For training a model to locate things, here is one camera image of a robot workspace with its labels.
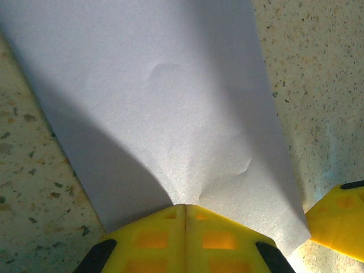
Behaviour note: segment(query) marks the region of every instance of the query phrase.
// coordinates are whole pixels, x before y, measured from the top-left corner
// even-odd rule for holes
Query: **speckled countertop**
[[[364,3],[253,0],[272,96],[306,211],[364,179]],[[72,272],[104,230],[0,40],[0,272]],[[297,272],[364,272],[310,241]]]

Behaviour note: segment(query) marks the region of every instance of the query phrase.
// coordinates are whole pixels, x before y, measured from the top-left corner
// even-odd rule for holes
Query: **yellow plastic object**
[[[186,205],[175,205],[103,237],[117,245],[102,273],[185,272]]]
[[[306,217],[312,241],[364,262],[364,181],[334,187]]]
[[[270,273],[256,242],[274,241],[219,214],[187,205],[188,273]]]
[[[275,243],[196,205],[175,205],[102,240],[117,245],[103,273],[270,273],[255,243]]]

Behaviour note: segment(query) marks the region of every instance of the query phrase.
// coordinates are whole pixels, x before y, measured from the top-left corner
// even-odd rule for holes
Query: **black rubber pad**
[[[257,242],[255,245],[271,273],[295,273],[279,249],[264,242]]]
[[[94,245],[74,273],[101,273],[116,245],[117,241],[114,239]]]
[[[346,183],[344,185],[341,185],[341,189],[355,189],[359,187],[364,187],[364,180]]]

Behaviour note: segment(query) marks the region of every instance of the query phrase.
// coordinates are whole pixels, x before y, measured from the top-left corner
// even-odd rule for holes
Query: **rectangular hole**
[[[357,206],[357,203],[355,202],[355,200],[352,199],[351,196],[337,198],[335,199],[335,203],[343,209],[350,209]]]
[[[166,259],[133,259],[126,264],[125,273],[167,273]]]
[[[204,249],[236,249],[234,234],[226,231],[206,231],[202,236]]]
[[[176,212],[172,212],[167,214],[166,219],[176,219],[177,217],[177,213]]]
[[[236,260],[219,260],[212,259],[209,262],[210,273],[251,273],[249,262],[240,262]]]
[[[202,214],[202,213],[197,213],[196,214],[196,219],[197,220],[207,220],[208,217],[206,215]]]
[[[317,210],[317,213],[325,213],[325,212],[328,212],[328,209],[324,206],[320,207],[318,210]]]
[[[136,246],[148,249],[163,249],[168,246],[168,232],[142,231],[138,235]]]

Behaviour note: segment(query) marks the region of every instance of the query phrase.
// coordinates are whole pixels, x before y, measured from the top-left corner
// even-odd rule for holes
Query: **white paper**
[[[0,0],[0,23],[108,231],[199,204],[309,238],[250,1]]]

